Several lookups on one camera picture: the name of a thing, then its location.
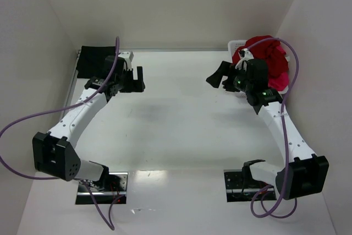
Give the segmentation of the dark red t-shirt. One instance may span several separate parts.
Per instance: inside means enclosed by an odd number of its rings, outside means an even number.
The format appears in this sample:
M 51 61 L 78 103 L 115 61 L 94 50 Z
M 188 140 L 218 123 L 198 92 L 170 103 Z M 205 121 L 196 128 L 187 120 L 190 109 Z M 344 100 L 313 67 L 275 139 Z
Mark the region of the dark red t-shirt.
M 237 64 L 240 60 L 239 51 L 243 48 L 255 44 L 263 39 L 271 38 L 270 35 L 255 36 L 245 41 L 245 43 L 239 46 L 234 54 L 232 55 L 233 64 Z M 268 65 L 268 75 L 270 78 L 277 78 L 282 73 L 289 70 L 288 61 L 285 58 L 285 52 L 281 48 L 281 43 L 277 40 L 268 40 L 260 44 L 257 44 L 250 49 L 250 52 L 254 58 L 264 60 Z

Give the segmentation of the pink t-shirt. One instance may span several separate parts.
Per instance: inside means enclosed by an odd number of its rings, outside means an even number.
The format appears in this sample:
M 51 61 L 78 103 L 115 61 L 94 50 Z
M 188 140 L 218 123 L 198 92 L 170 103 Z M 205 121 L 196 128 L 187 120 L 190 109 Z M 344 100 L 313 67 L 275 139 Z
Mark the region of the pink t-shirt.
M 290 61 L 290 57 L 282 46 L 276 47 L 276 49 L 285 57 L 286 61 Z M 289 76 L 287 72 L 283 72 L 279 77 L 269 78 L 269 87 L 276 89 L 280 93 L 285 93 L 287 86 L 289 85 Z

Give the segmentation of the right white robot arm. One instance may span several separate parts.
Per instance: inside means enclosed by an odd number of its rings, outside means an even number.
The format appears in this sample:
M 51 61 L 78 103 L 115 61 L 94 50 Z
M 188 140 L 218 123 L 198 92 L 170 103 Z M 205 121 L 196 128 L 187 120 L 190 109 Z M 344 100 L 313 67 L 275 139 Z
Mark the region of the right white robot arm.
M 271 185 L 277 195 L 290 200 L 320 193 L 329 163 L 308 146 L 290 119 L 283 98 L 268 86 L 268 66 L 260 59 L 243 62 L 241 69 L 223 61 L 206 82 L 230 92 L 244 92 L 249 105 L 265 122 L 284 160 L 283 168 L 257 159 L 245 162 L 245 182 L 260 181 Z

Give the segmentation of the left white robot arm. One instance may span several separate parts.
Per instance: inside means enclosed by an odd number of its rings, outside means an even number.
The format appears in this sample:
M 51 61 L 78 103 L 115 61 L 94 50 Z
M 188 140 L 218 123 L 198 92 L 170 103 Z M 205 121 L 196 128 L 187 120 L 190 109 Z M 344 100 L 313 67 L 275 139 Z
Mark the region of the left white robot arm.
M 109 168 L 93 161 L 82 160 L 75 147 L 94 116 L 118 93 L 143 92 L 142 67 L 134 79 L 132 52 L 108 56 L 100 77 L 93 76 L 85 84 L 77 101 L 78 107 L 67 114 L 47 133 L 36 133 L 32 139 L 35 169 L 65 181 L 84 180 L 99 190 L 119 188 L 120 179 Z

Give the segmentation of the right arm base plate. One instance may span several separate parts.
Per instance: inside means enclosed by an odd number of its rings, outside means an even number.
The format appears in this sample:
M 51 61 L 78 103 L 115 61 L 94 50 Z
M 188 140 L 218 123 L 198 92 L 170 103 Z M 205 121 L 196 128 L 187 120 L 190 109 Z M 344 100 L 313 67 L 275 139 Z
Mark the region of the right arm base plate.
M 267 185 L 256 180 L 244 182 L 241 170 L 225 170 L 224 181 L 228 203 L 250 202 L 256 192 Z

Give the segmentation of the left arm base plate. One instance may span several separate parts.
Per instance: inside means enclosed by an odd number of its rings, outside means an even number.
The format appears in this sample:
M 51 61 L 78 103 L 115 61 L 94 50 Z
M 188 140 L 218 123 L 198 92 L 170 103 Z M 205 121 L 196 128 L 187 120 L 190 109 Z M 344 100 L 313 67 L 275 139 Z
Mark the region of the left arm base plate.
M 110 172 L 110 181 L 107 185 L 98 186 L 97 182 L 85 180 L 93 197 L 98 204 L 108 205 L 117 200 L 116 204 L 126 204 L 127 187 L 128 187 L 128 172 Z M 75 199 L 76 205 L 92 205 L 93 200 L 87 187 L 79 182 L 78 190 Z

